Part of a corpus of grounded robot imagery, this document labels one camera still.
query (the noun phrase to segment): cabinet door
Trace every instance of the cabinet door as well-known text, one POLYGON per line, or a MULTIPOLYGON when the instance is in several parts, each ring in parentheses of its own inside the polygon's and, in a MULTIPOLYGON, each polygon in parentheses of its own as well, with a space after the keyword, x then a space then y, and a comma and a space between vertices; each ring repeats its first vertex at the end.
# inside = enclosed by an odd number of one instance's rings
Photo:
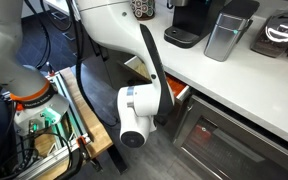
POLYGON ((288 179, 288 150, 260 128, 250 128, 197 96, 181 123, 174 144, 215 178, 288 179))

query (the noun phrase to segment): coffee maker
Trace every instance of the coffee maker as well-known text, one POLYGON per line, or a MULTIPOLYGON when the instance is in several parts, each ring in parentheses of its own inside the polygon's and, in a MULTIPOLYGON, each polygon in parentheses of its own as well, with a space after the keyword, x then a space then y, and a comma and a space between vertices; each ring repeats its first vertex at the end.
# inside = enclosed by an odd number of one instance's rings
POLYGON ((168 0, 175 7, 172 26, 164 39, 181 48, 191 48, 214 27, 225 0, 168 0))

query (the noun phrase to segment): wall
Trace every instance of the wall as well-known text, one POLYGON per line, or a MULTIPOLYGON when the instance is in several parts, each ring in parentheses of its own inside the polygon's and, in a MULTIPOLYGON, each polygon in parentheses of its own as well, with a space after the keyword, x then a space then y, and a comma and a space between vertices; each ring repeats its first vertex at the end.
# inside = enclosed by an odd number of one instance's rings
MULTIPOLYGON (((30 0, 30 3, 32 4, 32 6, 34 7, 37 13, 42 12, 42 8, 41 8, 39 0, 30 0)), ((30 8, 27 7, 25 2, 23 1, 22 18, 31 16, 31 15, 33 15, 32 11, 30 10, 30 8)))

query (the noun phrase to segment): oven window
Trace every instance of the oven window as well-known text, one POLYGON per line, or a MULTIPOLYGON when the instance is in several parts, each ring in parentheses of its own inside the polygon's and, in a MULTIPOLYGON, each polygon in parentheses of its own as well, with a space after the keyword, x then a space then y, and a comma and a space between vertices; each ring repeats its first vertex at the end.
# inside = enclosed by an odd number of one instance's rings
POLYGON ((228 179, 287 179, 288 171, 258 154, 204 117, 200 117, 182 148, 218 176, 228 179))

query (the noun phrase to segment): black base of coffee maker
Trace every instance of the black base of coffee maker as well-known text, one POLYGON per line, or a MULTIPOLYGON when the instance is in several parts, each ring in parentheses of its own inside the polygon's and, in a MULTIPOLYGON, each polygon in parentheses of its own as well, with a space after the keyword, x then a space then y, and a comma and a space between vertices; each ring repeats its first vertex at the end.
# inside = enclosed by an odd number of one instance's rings
POLYGON ((164 31, 165 41, 180 48, 191 48, 201 40, 200 36, 171 26, 164 31))

